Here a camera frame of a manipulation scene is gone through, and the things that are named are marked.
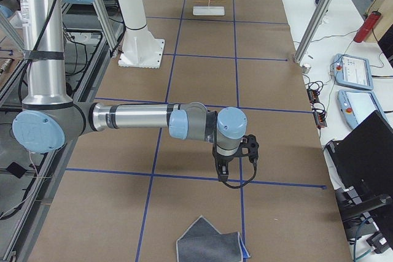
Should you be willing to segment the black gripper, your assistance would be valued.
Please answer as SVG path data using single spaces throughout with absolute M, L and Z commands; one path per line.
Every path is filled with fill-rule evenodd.
M 212 148 L 212 155 L 214 157 L 218 181 L 226 182 L 229 176 L 228 165 L 233 160 L 233 156 L 223 156 L 219 154 L 217 149 L 214 147 Z

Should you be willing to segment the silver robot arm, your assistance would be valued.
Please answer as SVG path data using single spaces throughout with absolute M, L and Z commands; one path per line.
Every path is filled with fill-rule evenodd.
M 20 0 L 28 94 L 13 120 L 16 140 L 34 153 L 48 153 L 83 134 L 106 128 L 167 128 L 170 136 L 210 142 L 219 181 L 234 158 L 257 164 L 259 145 L 246 134 L 247 118 L 236 107 L 219 112 L 203 104 L 77 103 L 66 92 L 61 3 L 94 0 Z
M 20 10 L 20 0 L 1 0 L 1 13 L 5 18 L 12 17 Z

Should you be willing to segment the black monitor on arm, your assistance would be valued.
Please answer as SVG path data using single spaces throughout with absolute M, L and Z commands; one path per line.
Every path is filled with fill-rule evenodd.
M 369 213 L 392 246 L 392 127 L 376 110 L 342 141 L 326 146 L 345 188 L 336 191 L 341 219 Z

